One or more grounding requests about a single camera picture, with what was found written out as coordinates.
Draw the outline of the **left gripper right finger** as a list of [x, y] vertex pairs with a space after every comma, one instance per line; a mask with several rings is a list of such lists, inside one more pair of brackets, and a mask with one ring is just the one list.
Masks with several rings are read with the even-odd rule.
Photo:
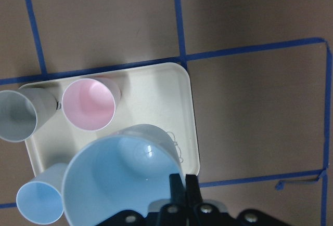
[[198, 178], [196, 175], [187, 174], [185, 181], [189, 225], [204, 225], [202, 206], [205, 203], [200, 193]]

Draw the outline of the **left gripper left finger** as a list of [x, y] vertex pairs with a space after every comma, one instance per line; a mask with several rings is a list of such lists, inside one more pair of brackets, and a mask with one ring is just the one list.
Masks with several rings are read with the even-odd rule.
[[185, 188], [179, 174], [169, 175], [170, 202], [158, 213], [156, 225], [186, 225]]

